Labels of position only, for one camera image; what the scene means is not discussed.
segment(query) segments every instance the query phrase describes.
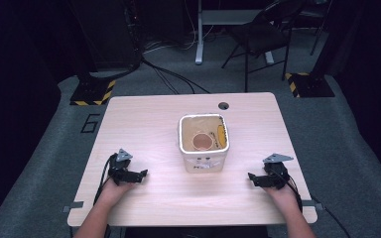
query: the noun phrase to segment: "black curtain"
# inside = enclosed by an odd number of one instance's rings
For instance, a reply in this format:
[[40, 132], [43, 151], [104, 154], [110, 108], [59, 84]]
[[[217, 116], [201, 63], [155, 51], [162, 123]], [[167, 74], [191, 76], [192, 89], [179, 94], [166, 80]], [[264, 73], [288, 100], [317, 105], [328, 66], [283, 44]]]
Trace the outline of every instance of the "black curtain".
[[381, 0], [335, 3], [315, 69], [334, 76], [360, 134], [381, 162]]
[[46, 4], [0, 0], [0, 205], [58, 108], [58, 82], [74, 74]]
[[97, 71], [68, 0], [9, 2], [57, 82]]

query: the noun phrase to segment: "human arm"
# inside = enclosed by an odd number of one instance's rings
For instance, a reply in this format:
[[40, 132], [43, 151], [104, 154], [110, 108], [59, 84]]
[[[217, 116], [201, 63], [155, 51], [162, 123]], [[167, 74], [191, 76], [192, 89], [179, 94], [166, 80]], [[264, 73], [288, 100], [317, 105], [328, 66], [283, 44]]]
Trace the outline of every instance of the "human arm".
[[105, 183], [101, 195], [85, 217], [85, 220], [82, 222], [82, 225], [74, 237], [103, 237], [110, 210], [133, 185], [134, 183], [119, 183], [119, 185], [117, 185], [113, 179], [110, 178]]
[[272, 197], [275, 205], [283, 214], [287, 223], [289, 238], [314, 238], [315, 233], [299, 210], [294, 192], [286, 184], [281, 189], [263, 187]]

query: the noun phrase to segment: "black clamp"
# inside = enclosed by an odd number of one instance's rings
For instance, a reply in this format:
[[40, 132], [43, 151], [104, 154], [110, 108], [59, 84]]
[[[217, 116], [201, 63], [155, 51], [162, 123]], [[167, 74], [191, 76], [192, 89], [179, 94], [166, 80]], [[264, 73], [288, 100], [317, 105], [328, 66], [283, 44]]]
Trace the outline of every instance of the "black clamp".
[[281, 189], [290, 179], [289, 173], [287, 168], [284, 166], [283, 161], [290, 161], [292, 159], [292, 157], [273, 154], [263, 160], [265, 165], [264, 170], [267, 173], [266, 176], [257, 177], [250, 173], [248, 173], [248, 176], [253, 181], [255, 186], [274, 186], [276, 189]]
[[131, 163], [132, 155], [120, 149], [119, 154], [113, 154], [109, 158], [108, 176], [113, 178], [114, 182], [119, 185], [121, 181], [125, 182], [141, 182], [147, 175], [148, 170], [139, 173], [128, 171], [128, 166]]

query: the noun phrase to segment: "black cable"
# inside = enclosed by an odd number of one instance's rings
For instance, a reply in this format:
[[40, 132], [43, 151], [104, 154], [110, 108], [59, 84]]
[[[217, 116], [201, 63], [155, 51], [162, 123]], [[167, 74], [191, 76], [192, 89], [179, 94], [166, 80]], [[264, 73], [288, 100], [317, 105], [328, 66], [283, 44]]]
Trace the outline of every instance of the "black cable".
[[[314, 197], [312, 194], [311, 194], [311, 198], [316, 202], [316, 203], [319, 203], [319, 204], [322, 204], [316, 197]], [[339, 222], [339, 220], [336, 218], [335, 215], [333, 215], [332, 212], [330, 212], [329, 209], [327, 209], [323, 204], [323, 209], [333, 218], [333, 220], [335, 220], [335, 222], [339, 225], [339, 227], [344, 231], [345, 235], [350, 238], [351, 236], [349, 235], [347, 229], [342, 225], [341, 222]]]
[[278, 174], [277, 172], [275, 172], [274, 170], [270, 170], [270, 172], [274, 173], [278, 178], [280, 178], [283, 182], [285, 182], [291, 189], [292, 191], [298, 195], [299, 194], [299, 191], [297, 190], [297, 186], [296, 187], [293, 187], [287, 180], [285, 180], [282, 176], [280, 176], [280, 174]]
[[191, 86], [192, 84], [195, 85], [196, 87], [200, 88], [200, 89], [203, 90], [204, 92], [206, 92], [206, 93], [210, 93], [209, 91], [207, 91], [206, 89], [204, 89], [204, 88], [201, 87], [200, 85], [198, 85], [198, 84], [196, 84], [195, 82], [193, 82], [193, 81], [191, 81], [191, 80], [189, 80], [189, 79], [187, 79], [187, 78], [181, 76], [180, 74], [177, 74], [177, 73], [175, 73], [175, 72], [169, 71], [169, 70], [167, 70], [167, 69], [165, 69], [165, 68], [162, 68], [162, 67], [155, 66], [155, 65], [153, 65], [152, 63], [146, 61], [144, 58], [141, 59], [141, 62], [144, 63], [144, 64], [146, 64], [146, 65], [148, 65], [148, 66], [150, 66], [150, 67], [152, 67], [152, 68], [156, 68], [156, 69], [159, 70], [159, 71], [168, 73], [168, 74], [170, 74], [170, 75], [172, 75], [172, 76], [174, 76], [174, 77], [177, 77], [178, 79], [184, 81], [184, 82], [191, 88], [193, 94], [195, 94], [195, 92], [194, 92], [193, 87]]
[[107, 170], [107, 166], [109, 165], [109, 163], [110, 163], [110, 158], [107, 159], [107, 162], [106, 162], [106, 164], [104, 165], [103, 173], [102, 173], [102, 175], [101, 175], [100, 184], [99, 184], [99, 186], [98, 186], [97, 193], [95, 194], [94, 202], [92, 203], [93, 205], [94, 205], [95, 202], [97, 201], [98, 197], [101, 195], [101, 191], [103, 190], [104, 185], [106, 184], [106, 182], [107, 182], [108, 179], [109, 179], [109, 178], [107, 178], [107, 180], [106, 180], [105, 182], [103, 182], [103, 180], [104, 180], [104, 175], [106, 175], [106, 170]]
[[159, 78], [162, 80], [164, 85], [174, 94], [179, 94], [179, 92], [172, 86], [172, 84], [167, 80], [167, 78], [156, 68], [153, 68]]
[[289, 175], [289, 177], [290, 177], [290, 179], [292, 180], [293, 184], [295, 185], [295, 189], [296, 189], [296, 191], [299, 192], [299, 189], [297, 188], [297, 185], [296, 185], [295, 180], [294, 180], [293, 177], [291, 177], [290, 175]]
[[139, 64], [136, 63], [136, 64], [133, 64], [131, 67], [129, 67], [127, 71], [119, 72], [119, 73], [116, 73], [116, 74], [113, 74], [110, 76], [104, 76], [104, 77], [96, 77], [96, 76], [91, 75], [91, 78], [99, 80], [99, 81], [101, 81], [101, 80], [115, 80], [115, 79], [118, 79], [120, 77], [128, 75], [129, 73], [135, 71], [138, 67], [139, 67]]

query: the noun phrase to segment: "white container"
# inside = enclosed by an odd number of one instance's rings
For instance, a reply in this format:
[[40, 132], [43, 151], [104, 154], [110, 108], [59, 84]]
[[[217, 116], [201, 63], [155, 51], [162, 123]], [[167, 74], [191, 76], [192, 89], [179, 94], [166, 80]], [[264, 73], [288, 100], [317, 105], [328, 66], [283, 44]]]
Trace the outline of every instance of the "white container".
[[189, 173], [222, 170], [229, 148], [228, 131], [219, 114], [186, 115], [179, 122], [179, 147]]

